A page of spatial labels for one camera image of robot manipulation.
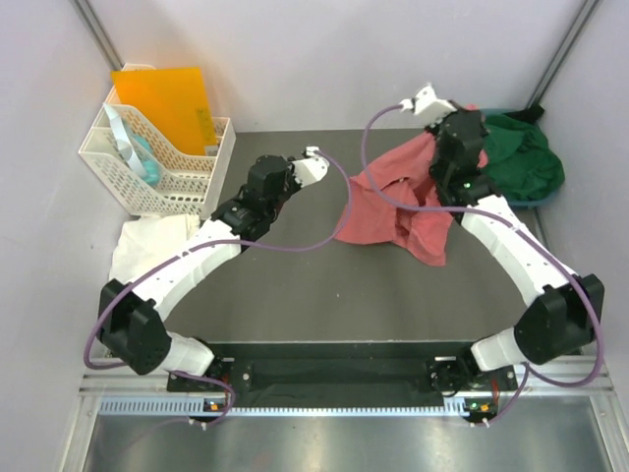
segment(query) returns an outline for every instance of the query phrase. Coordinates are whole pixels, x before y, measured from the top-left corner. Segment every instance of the white plastic organizer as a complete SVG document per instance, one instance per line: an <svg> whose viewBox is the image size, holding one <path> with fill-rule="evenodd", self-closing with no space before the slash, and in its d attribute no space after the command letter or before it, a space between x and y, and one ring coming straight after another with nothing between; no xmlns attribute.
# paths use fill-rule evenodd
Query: white plastic organizer
<svg viewBox="0 0 629 472"><path fill-rule="evenodd" d="M125 70L137 69L151 67L125 67ZM153 151L153 160L161 171L159 183L150 187L129 168L116 148L109 120L101 107L79 149L79 155L118 202L129 214L135 216L187 213L208 218L218 205L236 142L236 134L229 118L212 118L219 142L215 155L187 155L176 150L137 108L120 104L114 88L105 102L120 113L135 134L148 141ZM151 159L143 147L135 148L140 159Z"/></svg>

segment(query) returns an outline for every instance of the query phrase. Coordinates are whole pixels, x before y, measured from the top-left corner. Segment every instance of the white towel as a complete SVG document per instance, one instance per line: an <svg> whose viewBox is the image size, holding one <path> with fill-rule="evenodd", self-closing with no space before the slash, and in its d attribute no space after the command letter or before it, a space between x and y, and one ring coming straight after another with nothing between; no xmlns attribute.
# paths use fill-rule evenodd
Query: white towel
<svg viewBox="0 0 629 472"><path fill-rule="evenodd" d="M109 279L127 283L143 275L181 250L199 226L199 217L191 214L127 221L114 250Z"/></svg>

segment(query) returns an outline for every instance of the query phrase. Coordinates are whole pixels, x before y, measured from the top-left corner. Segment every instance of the metal surface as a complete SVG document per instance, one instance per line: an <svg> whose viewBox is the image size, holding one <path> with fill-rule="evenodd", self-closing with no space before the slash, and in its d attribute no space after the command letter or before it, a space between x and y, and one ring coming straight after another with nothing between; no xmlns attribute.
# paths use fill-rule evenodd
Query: metal surface
<svg viewBox="0 0 629 472"><path fill-rule="evenodd" d="M100 50L105 61L107 61L109 68L112 71L120 71L124 63L118 51L116 51L109 34L107 34L100 19L96 16L89 0L70 0L70 3L74 5L96 47Z"/></svg>
<svg viewBox="0 0 629 472"><path fill-rule="evenodd" d="M372 132L375 157L415 137ZM235 195L255 159L320 146L352 174L361 171L360 131L250 133L238 136L222 199ZM306 246L326 237L347 201L342 178L297 194L264 242ZM532 212L519 215L535 229ZM513 325L524 303L481 243L453 225L447 264L431 267L392 244L332 241L304 254L250 249L201 282L175 307L169 330L207 341L470 340Z"/></svg>
<svg viewBox="0 0 629 472"><path fill-rule="evenodd" d="M235 418L207 432L99 417L85 472L612 470L587 398L523 399L499 424L453 418Z"/></svg>
<svg viewBox="0 0 629 472"><path fill-rule="evenodd" d="M540 78L540 81L535 87L535 90L531 94L529 101L527 102L527 107L533 105L534 103L540 103L542 101L544 94L554 81L557 73L561 69L561 66L565 62L568 54L574 47L577 42L577 39L584 31L588 21L594 14L597 6L600 4L601 0L584 0L581 6L579 7L579 11L577 12L574 20L570 24L570 28L566 32L565 36L561 39L557 50L554 52L550 62L546 66L543 71L543 75Z"/></svg>
<svg viewBox="0 0 629 472"><path fill-rule="evenodd" d="M87 458L87 450L91 442L100 398L95 396L82 397L75 411L74 428L70 433L61 459L60 470L63 472L80 472L84 469Z"/></svg>
<svg viewBox="0 0 629 472"><path fill-rule="evenodd" d="M593 396L592 408L614 472L629 471L629 429L616 395Z"/></svg>

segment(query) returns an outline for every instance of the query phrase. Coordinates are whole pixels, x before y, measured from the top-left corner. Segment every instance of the pink towel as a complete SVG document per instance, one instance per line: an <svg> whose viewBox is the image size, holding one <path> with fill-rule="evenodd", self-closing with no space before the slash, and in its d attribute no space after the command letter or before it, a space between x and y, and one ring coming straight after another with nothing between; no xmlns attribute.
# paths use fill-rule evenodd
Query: pink towel
<svg viewBox="0 0 629 472"><path fill-rule="evenodd" d="M429 177L434 148L434 136L422 133L376 159L369 170L377 187L406 205L440 207ZM483 151L481 167L486 163ZM350 185L352 212L336 239L353 244L392 242L423 263L445 265L445 240L452 223L449 213L416 212L393 206L371 190L365 171L352 177Z"/></svg>

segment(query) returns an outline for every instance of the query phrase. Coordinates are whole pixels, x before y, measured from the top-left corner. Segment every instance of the light blue item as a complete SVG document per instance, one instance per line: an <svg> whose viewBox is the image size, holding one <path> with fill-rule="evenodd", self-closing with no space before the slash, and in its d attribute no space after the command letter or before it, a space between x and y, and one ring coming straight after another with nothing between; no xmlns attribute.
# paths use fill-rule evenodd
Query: light blue item
<svg viewBox="0 0 629 472"><path fill-rule="evenodd" d="M148 143L146 138L134 133L133 130L131 129L131 126L129 126L126 122L124 122L124 126L125 126L125 130L127 131L127 134L131 138L136 140L136 143L142 146L146 150L146 152L148 152L151 156L153 156L153 150L150 147L150 144ZM161 171L159 169L159 165L157 164L157 162L155 162L152 159L140 158L140 162L142 163L142 167L146 171L146 175L141 177L142 180L144 180L151 187L156 186L159 183L159 180L161 179Z"/></svg>

